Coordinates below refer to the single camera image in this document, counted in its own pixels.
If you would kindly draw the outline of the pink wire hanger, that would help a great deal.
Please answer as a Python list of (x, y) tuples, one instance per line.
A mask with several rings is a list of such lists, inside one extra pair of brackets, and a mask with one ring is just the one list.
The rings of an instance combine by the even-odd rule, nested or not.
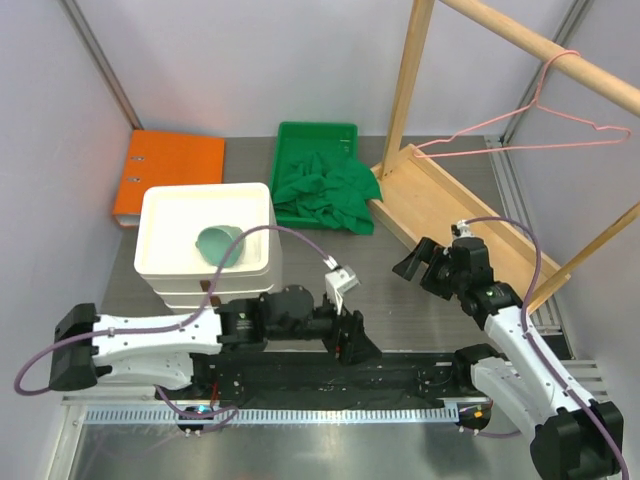
[[(554, 110), (540, 103), (546, 77), (552, 67), (559, 68), (561, 60), (582, 60), (578, 51), (565, 50), (547, 61), (540, 74), (533, 98), (524, 106), (496, 118), (463, 129), (448, 138), (439, 138), (412, 148), (415, 158), (456, 158), (485, 153), (522, 151), (522, 150), (550, 150), (590, 148), (616, 145), (628, 141), (632, 130), (618, 125), (598, 124), (569, 113)], [(511, 119), (522, 120), (521, 132), (512, 141), (505, 142), (501, 147), (487, 147), (484, 150), (455, 151), (448, 153), (432, 152), (436, 146), (448, 145), (459, 137), (482, 130), (493, 124)]]

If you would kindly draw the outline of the green t shirt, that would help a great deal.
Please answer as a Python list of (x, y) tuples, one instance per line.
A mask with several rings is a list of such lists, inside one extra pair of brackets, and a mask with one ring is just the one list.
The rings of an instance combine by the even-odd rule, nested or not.
[(357, 159), (333, 158), (320, 152), (294, 160), (272, 196), (278, 212), (357, 235), (374, 232), (367, 202), (381, 198), (370, 168)]

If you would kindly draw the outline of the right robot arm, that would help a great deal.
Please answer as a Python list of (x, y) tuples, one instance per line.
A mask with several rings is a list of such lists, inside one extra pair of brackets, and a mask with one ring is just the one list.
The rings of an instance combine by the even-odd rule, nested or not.
[(456, 298), (495, 344), (456, 351), (451, 380), (457, 391), (481, 391), (528, 440), (543, 479), (628, 478), (622, 456), (624, 419), (611, 401), (599, 402), (560, 362), (530, 323), (513, 288), (495, 280), (489, 250), (478, 237), (444, 247), (422, 238), (393, 271), (411, 280), (420, 264), (425, 291)]

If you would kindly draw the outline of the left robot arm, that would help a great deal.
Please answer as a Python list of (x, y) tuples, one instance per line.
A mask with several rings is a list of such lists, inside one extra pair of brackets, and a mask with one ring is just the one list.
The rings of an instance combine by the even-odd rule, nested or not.
[(188, 314), (121, 317), (78, 304), (57, 324), (49, 387), (85, 390), (97, 385), (158, 385), (205, 397), (213, 375), (197, 359), (219, 354), (261, 352), (271, 341), (319, 340), (341, 365), (377, 359), (359, 311), (338, 308), (329, 296), (320, 305), (293, 285), (253, 299), (206, 307)]

